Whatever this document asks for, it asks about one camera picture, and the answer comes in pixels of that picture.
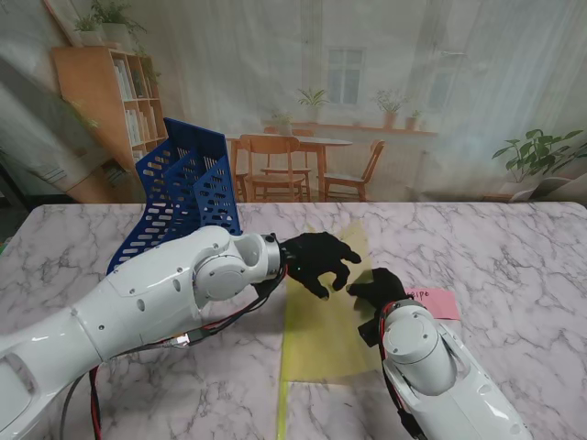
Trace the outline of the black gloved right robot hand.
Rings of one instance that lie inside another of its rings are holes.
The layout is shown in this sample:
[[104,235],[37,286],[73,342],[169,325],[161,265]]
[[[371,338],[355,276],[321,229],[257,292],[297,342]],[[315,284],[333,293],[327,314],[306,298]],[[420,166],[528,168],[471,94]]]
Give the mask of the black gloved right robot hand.
[[388,303],[409,299],[399,278],[386,268],[364,270],[347,288],[361,307],[368,304],[378,315]]

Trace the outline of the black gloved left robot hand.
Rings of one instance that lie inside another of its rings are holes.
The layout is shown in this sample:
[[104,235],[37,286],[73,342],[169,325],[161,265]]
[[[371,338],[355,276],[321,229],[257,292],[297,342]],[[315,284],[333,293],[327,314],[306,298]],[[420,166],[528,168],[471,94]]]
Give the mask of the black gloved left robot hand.
[[350,270],[345,261],[361,263],[361,257],[349,245],[328,232],[303,233],[280,244],[287,274],[301,283],[320,300],[329,298],[329,290],[319,281],[326,273],[333,273],[332,289],[340,291],[349,279]]

